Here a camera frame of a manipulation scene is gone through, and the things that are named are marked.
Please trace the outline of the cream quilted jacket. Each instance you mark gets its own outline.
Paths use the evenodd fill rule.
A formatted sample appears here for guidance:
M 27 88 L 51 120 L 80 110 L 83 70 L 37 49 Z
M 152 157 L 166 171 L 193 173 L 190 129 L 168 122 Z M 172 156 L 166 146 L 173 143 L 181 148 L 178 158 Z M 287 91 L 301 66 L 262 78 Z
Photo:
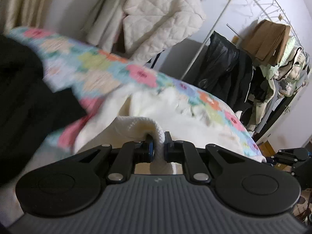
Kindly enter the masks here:
M 83 27 L 87 43 L 112 52 L 119 34 L 127 58 L 145 64 L 203 25 L 200 0 L 99 0 Z

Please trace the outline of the brown hanging garment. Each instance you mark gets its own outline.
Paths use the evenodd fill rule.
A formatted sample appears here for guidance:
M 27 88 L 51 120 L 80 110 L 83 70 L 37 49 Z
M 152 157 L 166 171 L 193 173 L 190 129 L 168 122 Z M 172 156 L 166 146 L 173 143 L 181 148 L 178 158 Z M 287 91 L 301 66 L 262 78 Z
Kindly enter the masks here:
M 291 27 L 262 20 L 242 41 L 241 47 L 263 65 L 276 66 L 284 55 Z

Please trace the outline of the floral patterned bed quilt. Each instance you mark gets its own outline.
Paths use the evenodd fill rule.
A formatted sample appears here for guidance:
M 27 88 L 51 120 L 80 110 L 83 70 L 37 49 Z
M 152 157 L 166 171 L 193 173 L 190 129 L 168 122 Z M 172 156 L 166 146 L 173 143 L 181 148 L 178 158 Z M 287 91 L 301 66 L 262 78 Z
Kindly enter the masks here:
M 12 39 L 33 49 L 43 61 L 44 81 L 53 89 L 71 87 L 88 117 L 48 136 L 48 143 L 76 153 L 104 130 L 124 98 L 130 116 L 151 117 L 175 140 L 198 147 L 216 144 L 256 161 L 258 146 L 233 110 L 217 97 L 155 70 L 56 33 L 17 27 Z

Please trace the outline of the metal clothes rack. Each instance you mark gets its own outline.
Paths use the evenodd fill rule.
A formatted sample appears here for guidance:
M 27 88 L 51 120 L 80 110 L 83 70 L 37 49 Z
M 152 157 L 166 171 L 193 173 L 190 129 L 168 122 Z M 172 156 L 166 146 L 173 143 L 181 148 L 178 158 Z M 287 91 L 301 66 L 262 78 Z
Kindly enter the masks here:
M 227 0 L 227 3 L 225 5 L 225 7 L 222 9 L 221 13 L 219 14 L 218 18 L 216 19 L 215 23 L 213 24 L 213 26 L 210 28 L 207 36 L 205 37 L 203 43 L 201 44 L 201 46 L 199 47 L 198 51 L 195 53 L 194 57 L 191 59 L 190 63 L 188 64 L 186 70 L 184 71 L 183 75 L 180 77 L 180 80 L 183 80 L 186 75 L 189 73 L 190 69 L 193 67 L 195 61 L 198 59 L 199 55 L 201 54 L 203 48 L 206 46 L 207 42 L 210 39 L 210 36 L 214 33 L 215 28 L 217 27 L 219 21 L 221 20 L 221 18 L 224 16 L 226 10 L 228 9 L 229 5 L 233 2 L 234 0 Z M 272 22 L 272 18 L 269 17 L 269 13 L 266 12 L 266 10 L 260 5 L 259 1 L 260 0 L 253 0 L 254 3 L 261 9 L 262 13 L 264 13 L 266 15 L 266 18 L 269 19 Z M 285 12 L 285 10 L 282 8 L 282 6 L 279 4 L 278 0 L 273 0 L 273 2 L 270 4 L 271 6 L 276 5 L 278 7 L 278 9 L 282 12 L 282 14 L 284 15 L 284 21 L 286 23 L 288 23 L 288 25 L 291 27 L 292 33 L 296 38 L 296 41 L 299 45 L 303 46 L 303 44 L 300 41 L 300 38 L 295 30 L 295 28 L 293 27 L 293 25 L 291 24 L 291 20 L 288 19 L 287 14 Z

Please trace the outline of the white knit sweater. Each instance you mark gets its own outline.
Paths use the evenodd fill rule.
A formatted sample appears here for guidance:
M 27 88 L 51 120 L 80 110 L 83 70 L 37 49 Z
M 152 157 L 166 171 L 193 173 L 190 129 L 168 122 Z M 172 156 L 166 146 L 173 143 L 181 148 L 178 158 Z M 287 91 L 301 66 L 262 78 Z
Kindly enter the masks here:
M 201 90 L 191 99 L 177 88 L 152 89 L 135 84 L 120 86 L 104 97 L 74 142 L 74 152 L 109 144 L 114 148 L 126 142 L 154 139 L 152 174 L 174 174 L 164 159 L 165 133 L 175 141 L 187 141 L 198 148 L 215 144 L 236 154 L 263 162 L 254 140 L 225 102 Z

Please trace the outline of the black hanging jacket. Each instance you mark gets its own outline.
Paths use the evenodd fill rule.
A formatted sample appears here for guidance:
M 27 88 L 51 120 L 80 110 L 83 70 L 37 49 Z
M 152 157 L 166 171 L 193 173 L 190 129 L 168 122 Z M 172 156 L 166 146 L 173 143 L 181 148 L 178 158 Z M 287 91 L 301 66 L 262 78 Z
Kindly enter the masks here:
M 253 62 L 248 54 L 217 32 L 195 79 L 195 86 L 225 102 L 234 112 L 245 112 L 253 77 Z

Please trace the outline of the green patterned hanging clothes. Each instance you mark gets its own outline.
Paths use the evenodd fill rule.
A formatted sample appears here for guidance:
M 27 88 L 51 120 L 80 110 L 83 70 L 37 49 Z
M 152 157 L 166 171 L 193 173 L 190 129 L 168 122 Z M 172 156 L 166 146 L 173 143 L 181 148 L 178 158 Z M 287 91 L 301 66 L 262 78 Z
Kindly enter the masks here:
M 259 133 L 269 120 L 276 102 L 290 97 L 307 82 L 307 53 L 294 36 L 289 37 L 276 66 L 257 66 L 250 87 L 251 116 L 247 131 Z

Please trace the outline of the black garment on bed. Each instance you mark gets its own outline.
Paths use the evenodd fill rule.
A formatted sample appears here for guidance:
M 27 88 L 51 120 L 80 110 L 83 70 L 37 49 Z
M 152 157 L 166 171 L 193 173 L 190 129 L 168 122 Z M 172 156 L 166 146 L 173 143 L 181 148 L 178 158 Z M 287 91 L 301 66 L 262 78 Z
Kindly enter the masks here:
M 71 88 L 52 92 L 35 52 L 1 36 L 1 186 L 23 171 L 50 133 L 86 114 Z

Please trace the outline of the beige curtain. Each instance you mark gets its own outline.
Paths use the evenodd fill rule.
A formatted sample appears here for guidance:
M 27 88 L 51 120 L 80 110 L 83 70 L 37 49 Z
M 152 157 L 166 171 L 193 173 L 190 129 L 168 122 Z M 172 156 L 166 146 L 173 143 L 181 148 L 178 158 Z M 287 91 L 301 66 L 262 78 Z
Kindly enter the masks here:
M 1 0 L 1 33 L 15 27 L 41 27 L 52 0 Z

